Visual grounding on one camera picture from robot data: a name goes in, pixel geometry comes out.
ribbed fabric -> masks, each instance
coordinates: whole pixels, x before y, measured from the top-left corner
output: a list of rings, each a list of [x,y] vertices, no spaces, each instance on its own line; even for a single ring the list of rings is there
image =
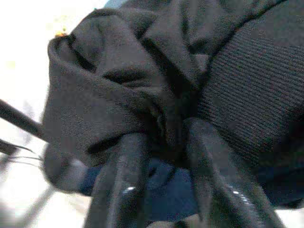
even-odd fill
[[[304,7],[299,3],[281,3],[241,27],[213,59],[202,92],[200,116],[252,167],[304,160]]]

black fabric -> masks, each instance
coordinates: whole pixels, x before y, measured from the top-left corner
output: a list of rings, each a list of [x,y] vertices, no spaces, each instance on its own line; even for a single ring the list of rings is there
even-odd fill
[[[200,117],[253,167],[304,161],[304,4],[285,1],[218,52]]]
[[[94,11],[49,44],[47,140],[55,151],[97,165],[121,135],[149,132],[159,156],[176,160],[182,120],[194,113],[210,59],[236,29],[280,2],[132,0]]]

black garment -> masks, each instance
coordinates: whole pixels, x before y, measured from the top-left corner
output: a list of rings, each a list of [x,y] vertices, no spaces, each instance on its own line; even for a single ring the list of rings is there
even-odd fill
[[[278,57],[285,56],[288,50],[288,56],[297,54],[294,62],[297,64],[292,67],[286,65],[291,57],[284,58],[279,71],[285,68],[288,71],[283,75],[277,74],[275,77],[271,74],[271,77],[267,72],[269,67],[266,67],[269,64],[261,64],[261,69],[257,71],[263,73],[262,76],[253,79],[254,74],[244,73],[243,78],[236,68],[245,72],[241,59],[247,58],[250,50],[247,46],[249,36],[242,43],[240,34],[246,33],[236,33],[233,41],[237,44],[233,41],[229,42],[230,46],[226,47],[225,44],[246,22],[251,20],[254,23],[255,19],[280,2],[132,0],[118,10],[92,12],[71,35],[52,40],[48,47],[50,90],[43,120],[50,142],[47,152],[69,153],[87,165],[97,165],[104,163],[108,155],[116,150],[121,135],[149,132],[162,148],[157,149],[160,151],[158,156],[177,160],[181,157],[182,120],[195,115],[195,110],[190,107],[196,106],[195,97],[203,89],[203,117],[214,123],[230,143],[237,142],[232,147],[240,148],[238,153],[249,163],[257,164],[260,153],[272,152],[274,145],[288,137],[289,126],[303,115],[303,68],[300,65],[303,49],[298,47],[303,40],[303,30],[299,28],[303,3],[299,0],[286,1],[279,4],[284,8],[279,13],[276,13],[276,8],[267,12],[270,17],[281,18],[288,15],[290,7],[298,10],[299,16],[290,14],[294,20],[282,21],[297,28],[293,34],[298,37],[296,40],[300,40],[291,49],[290,44],[279,48],[281,54]],[[268,32],[282,34],[274,29],[267,30],[265,34]],[[269,41],[261,40],[267,46]],[[278,53],[275,48],[272,50],[270,54],[265,54],[268,57],[265,61],[271,60],[270,64],[276,66],[280,59],[272,56]],[[249,58],[249,65],[254,66],[255,60],[259,58]],[[223,63],[227,65],[225,70],[222,70]],[[207,77],[210,66],[211,77]],[[263,91],[258,86],[251,87],[250,81],[258,84],[263,77],[263,84],[272,80],[274,84],[279,83],[277,80],[287,81],[279,88],[285,87],[288,96],[286,93],[281,95],[285,91],[282,89],[279,92],[267,90],[263,97],[271,97],[269,102],[261,99],[262,102],[258,103],[259,99],[250,99],[250,95],[255,96]],[[244,102],[247,103],[241,103],[238,95],[246,96]],[[277,101],[275,104],[279,103],[277,105],[281,108],[271,109],[273,101]],[[256,107],[249,105],[252,102],[256,102],[259,108],[263,102],[267,104],[268,109],[264,110],[267,115],[257,118],[261,110],[254,111]],[[244,106],[248,106],[255,116],[254,123],[242,124],[251,115],[248,110],[243,111]],[[269,117],[273,112],[276,112],[274,118]],[[256,133],[254,128],[249,129],[257,122],[260,123],[257,128],[263,130],[262,133]],[[280,126],[262,128],[263,123],[269,126],[279,123]],[[267,142],[264,141],[265,135],[270,137]]]

blue fabric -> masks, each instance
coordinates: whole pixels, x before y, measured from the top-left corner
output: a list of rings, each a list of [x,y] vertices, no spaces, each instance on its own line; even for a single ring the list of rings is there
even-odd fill
[[[90,195],[101,169],[91,168],[80,190]],[[197,213],[190,172],[174,168],[160,160],[149,164],[145,211],[150,221],[179,221]],[[274,206],[304,198],[304,163],[294,167],[263,168],[257,180]]]

